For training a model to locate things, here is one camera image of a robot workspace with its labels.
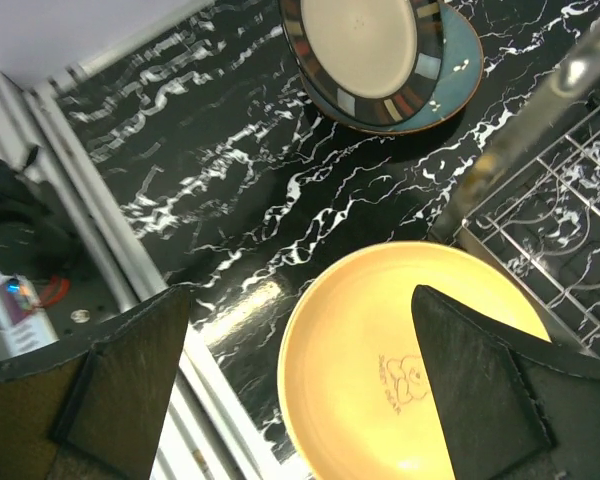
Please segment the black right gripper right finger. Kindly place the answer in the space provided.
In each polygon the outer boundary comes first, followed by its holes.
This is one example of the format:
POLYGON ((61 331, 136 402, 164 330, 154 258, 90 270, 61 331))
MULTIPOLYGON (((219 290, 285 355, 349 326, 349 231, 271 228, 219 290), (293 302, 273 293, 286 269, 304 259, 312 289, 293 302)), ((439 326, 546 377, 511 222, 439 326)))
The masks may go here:
POLYGON ((458 479, 600 479, 600 359, 424 285, 411 311, 458 479))

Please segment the blue glazed plate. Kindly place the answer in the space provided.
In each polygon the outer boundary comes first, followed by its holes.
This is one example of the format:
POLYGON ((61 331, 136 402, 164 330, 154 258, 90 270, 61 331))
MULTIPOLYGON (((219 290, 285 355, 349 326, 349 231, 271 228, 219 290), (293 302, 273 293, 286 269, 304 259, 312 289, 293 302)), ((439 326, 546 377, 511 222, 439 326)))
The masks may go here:
POLYGON ((468 21, 453 7, 443 3, 444 57, 438 83, 430 99, 412 118, 394 126, 371 126, 339 112, 301 75, 304 90, 317 109, 331 120, 354 130, 396 136, 436 127, 451 119, 475 94, 483 74, 484 54, 480 39, 468 21))

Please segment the dark striped rim plate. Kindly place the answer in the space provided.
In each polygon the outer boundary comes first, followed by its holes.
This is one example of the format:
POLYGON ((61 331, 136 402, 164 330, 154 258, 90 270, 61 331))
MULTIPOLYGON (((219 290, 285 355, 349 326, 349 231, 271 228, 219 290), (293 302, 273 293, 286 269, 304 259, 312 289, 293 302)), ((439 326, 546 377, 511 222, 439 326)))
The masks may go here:
POLYGON ((281 0, 296 61, 329 104, 375 127, 412 118, 431 97, 444 56, 437 0, 281 0))

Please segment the yellow plate with drawing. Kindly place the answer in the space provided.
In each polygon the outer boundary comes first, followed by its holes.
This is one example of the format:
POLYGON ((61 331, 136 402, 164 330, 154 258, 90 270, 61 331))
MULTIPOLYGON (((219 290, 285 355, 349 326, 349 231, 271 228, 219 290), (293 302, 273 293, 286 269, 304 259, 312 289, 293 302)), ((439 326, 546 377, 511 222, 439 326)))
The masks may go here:
POLYGON ((316 478, 453 477, 411 314, 419 285, 547 337, 521 291, 459 249, 399 241, 342 258, 295 306, 277 367, 287 432, 316 478))

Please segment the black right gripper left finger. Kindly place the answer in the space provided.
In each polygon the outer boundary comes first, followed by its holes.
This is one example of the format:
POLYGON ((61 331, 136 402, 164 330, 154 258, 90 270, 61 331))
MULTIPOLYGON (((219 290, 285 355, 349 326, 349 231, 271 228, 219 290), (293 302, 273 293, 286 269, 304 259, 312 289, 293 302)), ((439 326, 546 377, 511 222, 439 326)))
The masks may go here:
POLYGON ((172 286, 0 361, 0 479, 149 478, 189 314, 172 286))

